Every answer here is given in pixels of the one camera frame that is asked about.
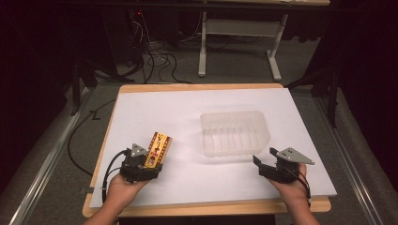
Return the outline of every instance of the plastic container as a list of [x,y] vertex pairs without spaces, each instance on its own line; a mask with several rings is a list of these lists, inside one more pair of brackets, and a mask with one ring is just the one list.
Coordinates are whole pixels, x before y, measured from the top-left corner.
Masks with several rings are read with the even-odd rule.
[[203,113],[201,124],[207,157],[255,155],[270,138],[262,112]]

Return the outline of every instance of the white paper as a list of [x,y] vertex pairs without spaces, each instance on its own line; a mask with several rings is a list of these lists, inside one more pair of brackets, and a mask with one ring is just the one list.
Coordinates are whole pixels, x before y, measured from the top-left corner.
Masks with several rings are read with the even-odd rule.
[[[336,195],[287,89],[121,93],[90,207],[102,205],[103,176],[112,158],[133,143],[147,148],[155,131],[172,137],[173,142],[158,179],[149,182],[132,205],[279,198],[275,187],[258,175],[253,156],[214,158],[203,154],[200,115],[241,111],[260,111],[267,120],[270,140],[256,155],[263,163],[274,166],[276,157],[269,153],[270,147],[279,151],[293,147],[315,162],[307,166],[312,195]],[[119,157],[113,168],[120,167],[123,159]]]

